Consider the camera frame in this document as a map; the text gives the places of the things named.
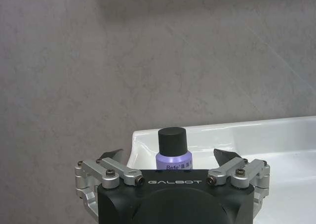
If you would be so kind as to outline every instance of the gray marble wall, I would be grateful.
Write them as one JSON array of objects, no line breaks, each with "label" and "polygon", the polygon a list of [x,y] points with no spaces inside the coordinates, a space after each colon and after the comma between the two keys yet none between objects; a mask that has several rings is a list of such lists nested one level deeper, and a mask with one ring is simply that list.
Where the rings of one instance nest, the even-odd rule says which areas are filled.
[{"label": "gray marble wall", "polygon": [[2,224],[92,224],[77,160],[135,130],[316,114],[316,0],[0,0]]}]

